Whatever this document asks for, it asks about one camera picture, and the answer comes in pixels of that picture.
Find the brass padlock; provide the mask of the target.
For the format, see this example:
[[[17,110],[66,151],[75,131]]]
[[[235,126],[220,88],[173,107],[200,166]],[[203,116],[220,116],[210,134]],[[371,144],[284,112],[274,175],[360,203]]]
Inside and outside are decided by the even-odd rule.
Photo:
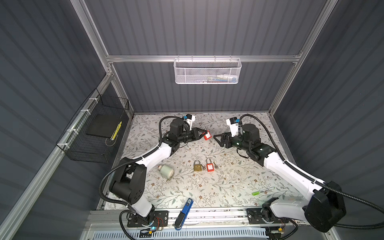
[[[199,160],[195,160],[194,162],[194,172],[202,172],[203,171],[203,165]]]

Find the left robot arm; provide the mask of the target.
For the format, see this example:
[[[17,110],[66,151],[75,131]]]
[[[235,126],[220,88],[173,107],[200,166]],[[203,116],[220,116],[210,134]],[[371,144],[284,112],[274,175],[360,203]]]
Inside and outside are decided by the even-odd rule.
[[[100,198],[108,203],[124,205],[128,212],[138,217],[145,225],[155,218],[155,207],[144,197],[147,171],[172,156],[181,143],[202,139],[208,131],[193,127],[195,116],[166,116],[159,121],[159,142],[145,154],[123,158],[101,180],[98,188]]]

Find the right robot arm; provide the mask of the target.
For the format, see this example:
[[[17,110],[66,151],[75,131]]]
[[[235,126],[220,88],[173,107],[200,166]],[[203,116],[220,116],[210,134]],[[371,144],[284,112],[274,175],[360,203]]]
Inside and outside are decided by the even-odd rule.
[[[327,232],[332,227],[353,230],[376,230],[384,226],[383,222],[370,225],[347,225],[339,221],[347,214],[344,199],[350,199],[369,206],[379,212],[384,209],[361,198],[344,193],[337,183],[325,182],[316,178],[296,165],[284,159],[275,142],[272,145],[262,143],[259,128],[254,124],[244,124],[243,116],[226,120],[230,131],[215,135],[214,139],[221,147],[236,148],[246,152],[246,159],[251,159],[260,166],[279,175],[303,196],[300,200],[286,200],[272,197],[262,205],[257,213],[267,224],[277,219],[299,220],[308,222],[319,232]]]

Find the green marker pen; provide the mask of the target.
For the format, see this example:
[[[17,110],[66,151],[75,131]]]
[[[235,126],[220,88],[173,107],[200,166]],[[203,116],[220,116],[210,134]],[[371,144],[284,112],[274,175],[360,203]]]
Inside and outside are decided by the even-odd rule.
[[[265,194],[266,192],[268,192],[270,190],[273,190],[273,189],[275,189],[275,187],[269,187],[269,188],[266,188],[266,189],[258,190],[256,192],[253,192],[252,195],[253,196],[257,196],[257,195],[260,195],[260,194]]]

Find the blue black utility knife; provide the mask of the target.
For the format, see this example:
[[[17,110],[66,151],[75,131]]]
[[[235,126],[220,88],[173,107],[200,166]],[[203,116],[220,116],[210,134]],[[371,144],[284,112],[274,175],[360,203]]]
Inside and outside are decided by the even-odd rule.
[[[191,198],[188,198],[183,209],[181,210],[178,217],[176,218],[175,223],[174,223],[174,227],[177,231],[182,229],[183,224],[184,224],[185,220],[187,219],[187,216],[188,216],[188,214],[192,208],[193,203],[194,203],[194,200]]]

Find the black pad in basket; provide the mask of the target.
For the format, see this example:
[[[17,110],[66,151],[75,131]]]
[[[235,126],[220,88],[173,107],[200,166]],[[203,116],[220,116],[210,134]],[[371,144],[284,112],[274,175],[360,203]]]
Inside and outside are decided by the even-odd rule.
[[[86,129],[86,135],[100,138],[111,138],[120,118],[110,115],[97,115]]]

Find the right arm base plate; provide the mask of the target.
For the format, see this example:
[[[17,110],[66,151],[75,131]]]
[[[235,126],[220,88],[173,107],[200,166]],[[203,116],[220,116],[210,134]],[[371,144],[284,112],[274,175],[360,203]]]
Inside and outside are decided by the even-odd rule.
[[[289,221],[285,218],[276,217],[271,210],[264,208],[248,208],[246,209],[247,218],[249,224],[260,225],[260,224],[287,224]]]

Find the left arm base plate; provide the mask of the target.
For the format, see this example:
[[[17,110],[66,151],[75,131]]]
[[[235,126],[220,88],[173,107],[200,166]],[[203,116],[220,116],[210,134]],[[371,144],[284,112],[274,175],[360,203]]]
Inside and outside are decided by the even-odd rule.
[[[150,212],[147,217],[142,217],[139,214],[128,215],[127,227],[166,227],[169,220],[169,211],[154,211]]]

